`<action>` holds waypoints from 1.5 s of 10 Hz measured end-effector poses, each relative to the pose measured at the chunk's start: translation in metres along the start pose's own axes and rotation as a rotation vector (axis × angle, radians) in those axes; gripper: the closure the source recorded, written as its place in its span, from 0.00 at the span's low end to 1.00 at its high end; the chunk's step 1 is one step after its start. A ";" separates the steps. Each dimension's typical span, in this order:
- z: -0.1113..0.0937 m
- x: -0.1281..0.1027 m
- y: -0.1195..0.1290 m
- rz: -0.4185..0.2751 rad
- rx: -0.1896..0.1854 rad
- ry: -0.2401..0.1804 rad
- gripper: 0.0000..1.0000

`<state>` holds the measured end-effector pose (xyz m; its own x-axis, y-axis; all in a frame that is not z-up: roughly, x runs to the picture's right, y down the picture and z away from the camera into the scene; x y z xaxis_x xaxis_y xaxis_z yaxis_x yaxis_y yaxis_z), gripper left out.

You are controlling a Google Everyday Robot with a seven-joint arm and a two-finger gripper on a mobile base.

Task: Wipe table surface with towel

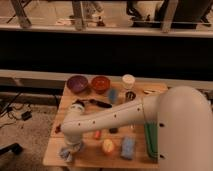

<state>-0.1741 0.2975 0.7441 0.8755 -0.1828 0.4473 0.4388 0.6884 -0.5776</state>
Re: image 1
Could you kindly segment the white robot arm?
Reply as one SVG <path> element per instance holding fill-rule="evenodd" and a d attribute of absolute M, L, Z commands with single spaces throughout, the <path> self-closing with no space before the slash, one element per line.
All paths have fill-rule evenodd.
<path fill-rule="evenodd" d="M 213 171 L 213 111 L 205 96 L 188 86 L 84 115 L 71 106 L 61 125 L 77 151 L 86 132 L 156 122 L 159 171 Z"/>

